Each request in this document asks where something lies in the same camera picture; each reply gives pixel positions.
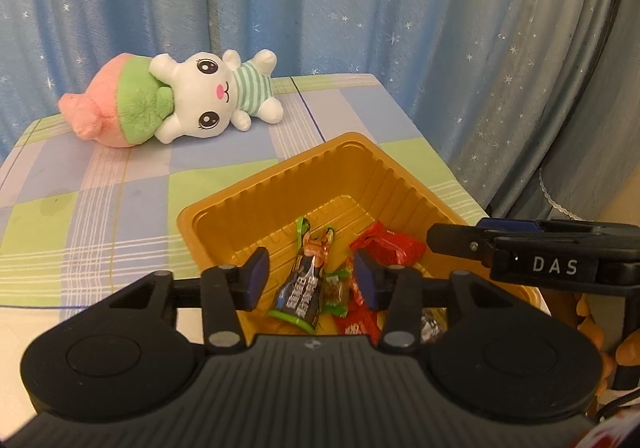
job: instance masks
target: checkered tablecloth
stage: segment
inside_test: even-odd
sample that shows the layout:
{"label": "checkered tablecloth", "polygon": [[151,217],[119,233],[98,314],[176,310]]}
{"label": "checkered tablecloth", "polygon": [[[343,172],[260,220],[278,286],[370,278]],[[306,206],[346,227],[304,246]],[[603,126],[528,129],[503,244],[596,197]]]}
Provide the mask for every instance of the checkered tablecloth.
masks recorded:
{"label": "checkered tablecloth", "polygon": [[182,208],[280,160],[360,132],[469,223],[484,216],[371,75],[278,78],[276,125],[134,148],[81,141],[61,116],[34,121],[0,169],[0,306],[61,319],[156,269],[197,269],[175,224]]}

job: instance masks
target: green candy wrapper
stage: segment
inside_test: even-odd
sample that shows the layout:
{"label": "green candy wrapper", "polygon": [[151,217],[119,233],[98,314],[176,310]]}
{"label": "green candy wrapper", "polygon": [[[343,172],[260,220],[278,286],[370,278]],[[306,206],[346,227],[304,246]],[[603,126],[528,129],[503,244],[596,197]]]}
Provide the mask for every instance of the green candy wrapper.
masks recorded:
{"label": "green candy wrapper", "polygon": [[322,284],[322,312],[344,318],[349,312],[351,272],[344,266],[324,278]]}

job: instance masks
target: tray rim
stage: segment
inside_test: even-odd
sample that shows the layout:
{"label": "tray rim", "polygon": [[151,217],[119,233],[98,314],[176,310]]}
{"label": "tray rim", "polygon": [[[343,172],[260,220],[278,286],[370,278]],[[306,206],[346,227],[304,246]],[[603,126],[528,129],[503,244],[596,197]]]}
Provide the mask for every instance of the tray rim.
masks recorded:
{"label": "tray rim", "polygon": [[274,164],[264,170],[261,170],[241,181],[238,181],[227,188],[215,192],[204,199],[201,199],[193,204],[183,208],[177,217],[178,231],[182,235],[182,238],[187,245],[191,256],[193,257],[198,269],[203,271],[212,267],[209,257],[204,253],[204,248],[191,225],[200,213],[207,210],[210,206],[214,206],[224,199],[233,197],[234,195],[249,189],[252,186],[260,184],[267,179],[283,173],[285,170],[308,161],[313,157],[324,154],[330,150],[348,144],[350,142],[356,143],[373,155],[382,158],[386,165],[392,168],[400,177],[403,177],[420,195],[426,197],[436,208],[439,209],[453,224],[467,224],[467,222],[460,217],[456,212],[449,208],[438,196],[436,196],[431,190],[429,190],[421,181],[413,176],[406,168],[399,164],[389,154],[382,150],[378,145],[373,143],[363,134],[359,132],[347,132],[330,139],[322,144],[319,144],[313,148],[309,148],[300,154],[294,155],[285,159],[284,161]]}

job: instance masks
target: white bunny plush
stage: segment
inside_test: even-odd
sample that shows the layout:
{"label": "white bunny plush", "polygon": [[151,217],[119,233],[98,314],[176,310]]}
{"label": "white bunny plush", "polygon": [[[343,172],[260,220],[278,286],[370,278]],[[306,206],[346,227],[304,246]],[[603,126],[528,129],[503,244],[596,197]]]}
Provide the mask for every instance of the white bunny plush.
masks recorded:
{"label": "white bunny plush", "polygon": [[163,143],[179,136],[211,138],[230,122],[244,132],[251,126],[251,116],[279,123],[282,105],[271,87],[275,67],[276,55],[267,49],[244,63],[231,49],[222,59],[203,52],[183,63],[168,54],[156,56],[149,72],[174,92],[174,113],[158,127],[156,138]]}

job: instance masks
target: ridged black surface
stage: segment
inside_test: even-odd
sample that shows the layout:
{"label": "ridged black surface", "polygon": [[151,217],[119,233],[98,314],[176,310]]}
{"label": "ridged black surface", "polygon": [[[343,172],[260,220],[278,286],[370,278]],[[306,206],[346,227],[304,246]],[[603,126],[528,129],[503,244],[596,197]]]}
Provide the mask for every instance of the ridged black surface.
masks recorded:
{"label": "ridged black surface", "polygon": [[155,412],[112,424],[41,414],[7,448],[566,448],[591,427],[577,416],[518,426],[443,398],[418,363],[364,336],[258,336],[211,358],[195,383]]}

